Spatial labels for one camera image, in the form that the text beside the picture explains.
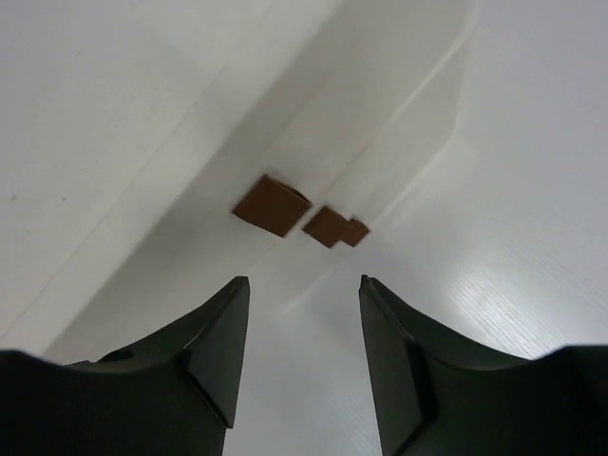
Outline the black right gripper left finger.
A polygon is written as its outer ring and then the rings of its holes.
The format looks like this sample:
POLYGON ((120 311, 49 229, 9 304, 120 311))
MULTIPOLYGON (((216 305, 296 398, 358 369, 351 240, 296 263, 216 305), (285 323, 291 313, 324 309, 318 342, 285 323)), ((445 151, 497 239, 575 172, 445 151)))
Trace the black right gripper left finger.
POLYGON ((220 455, 236 418, 250 284, 101 359, 1 354, 5 455, 220 455))

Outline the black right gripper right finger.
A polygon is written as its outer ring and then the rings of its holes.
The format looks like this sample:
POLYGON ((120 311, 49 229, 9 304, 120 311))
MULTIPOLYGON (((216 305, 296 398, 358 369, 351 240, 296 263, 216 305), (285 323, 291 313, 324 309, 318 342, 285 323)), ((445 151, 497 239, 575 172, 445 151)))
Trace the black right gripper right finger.
POLYGON ((607 350, 527 360, 484 346, 363 276, 360 313, 386 455, 603 455, 607 350))

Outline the brown bottom drawer handle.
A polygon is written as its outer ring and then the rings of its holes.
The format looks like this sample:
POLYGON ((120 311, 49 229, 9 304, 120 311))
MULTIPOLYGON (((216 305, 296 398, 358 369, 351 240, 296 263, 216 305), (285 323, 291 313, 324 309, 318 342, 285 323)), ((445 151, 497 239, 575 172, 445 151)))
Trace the brown bottom drawer handle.
POLYGON ((358 218, 351 218, 347 222, 341 241, 351 247, 356 247, 370 231, 370 228, 363 221, 358 218))

